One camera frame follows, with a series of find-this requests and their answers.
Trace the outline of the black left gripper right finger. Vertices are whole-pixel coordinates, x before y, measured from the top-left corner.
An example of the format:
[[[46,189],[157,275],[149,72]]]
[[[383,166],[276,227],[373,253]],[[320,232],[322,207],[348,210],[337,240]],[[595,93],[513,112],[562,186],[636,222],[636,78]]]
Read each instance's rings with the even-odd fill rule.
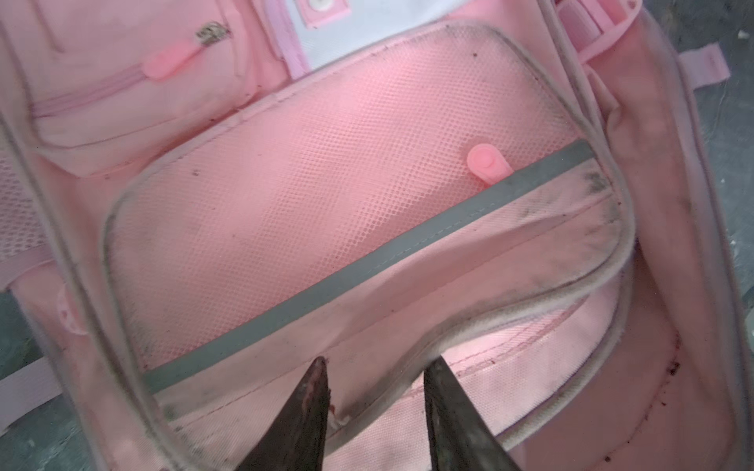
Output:
[[[520,471],[442,357],[423,372],[425,414],[433,470]]]

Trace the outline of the pink school backpack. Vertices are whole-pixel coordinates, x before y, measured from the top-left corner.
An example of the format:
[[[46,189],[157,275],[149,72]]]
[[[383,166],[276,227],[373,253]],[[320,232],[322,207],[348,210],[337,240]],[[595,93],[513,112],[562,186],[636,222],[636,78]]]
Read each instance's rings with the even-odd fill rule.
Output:
[[[1,428],[240,470],[322,356],[320,470],[433,470],[442,357],[520,470],[749,470],[729,77],[640,1],[5,1]]]

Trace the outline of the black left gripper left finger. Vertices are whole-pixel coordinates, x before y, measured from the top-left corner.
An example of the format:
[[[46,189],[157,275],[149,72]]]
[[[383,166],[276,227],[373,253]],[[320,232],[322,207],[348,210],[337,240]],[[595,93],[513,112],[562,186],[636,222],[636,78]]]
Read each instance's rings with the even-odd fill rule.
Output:
[[[330,412],[327,361],[320,356],[298,382],[240,470],[320,470]]]

